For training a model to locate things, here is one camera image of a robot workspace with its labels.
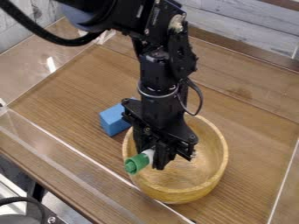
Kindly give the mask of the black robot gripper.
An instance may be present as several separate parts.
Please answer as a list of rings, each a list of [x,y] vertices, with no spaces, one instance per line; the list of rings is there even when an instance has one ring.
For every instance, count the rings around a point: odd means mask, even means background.
[[[126,98],[123,119],[132,125],[136,152],[154,150],[154,165],[163,170],[177,158],[193,160],[199,138],[189,126],[187,114],[189,88],[179,87],[163,94],[140,94],[142,99]]]

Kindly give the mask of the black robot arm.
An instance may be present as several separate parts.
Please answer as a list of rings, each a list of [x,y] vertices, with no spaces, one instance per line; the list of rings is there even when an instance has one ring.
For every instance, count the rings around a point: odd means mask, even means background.
[[[55,0],[66,18],[87,32],[62,38],[24,14],[11,0],[3,10],[42,39],[62,46],[83,46],[107,30],[132,39],[140,63],[138,92],[142,99],[122,101],[122,115],[134,128],[136,153],[162,170],[177,157],[193,160],[199,138],[187,125],[189,90],[199,91],[190,75],[198,70],[198,56],[189,37],[187,13],[177,0]]]

